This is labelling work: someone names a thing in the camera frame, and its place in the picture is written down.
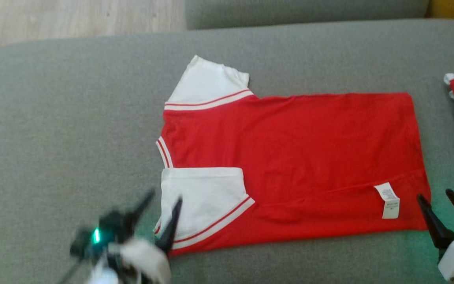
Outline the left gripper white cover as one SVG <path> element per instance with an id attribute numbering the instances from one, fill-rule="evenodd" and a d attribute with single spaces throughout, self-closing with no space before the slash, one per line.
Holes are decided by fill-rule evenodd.
<path id="1" fill-rule="evenodd" d="M 155 190 L 150 190 L 126 214 L 111 212 L 102 217 L 97 228 L 77 231 L 70 255 L 78 265 L 91 266 L 87 284 L 169 284 L 171 253 L 177 230 L 182 197 L 177 199 L 169 223 L 156 241 L 134 236 L 140 217 L 150 205 Z"/>

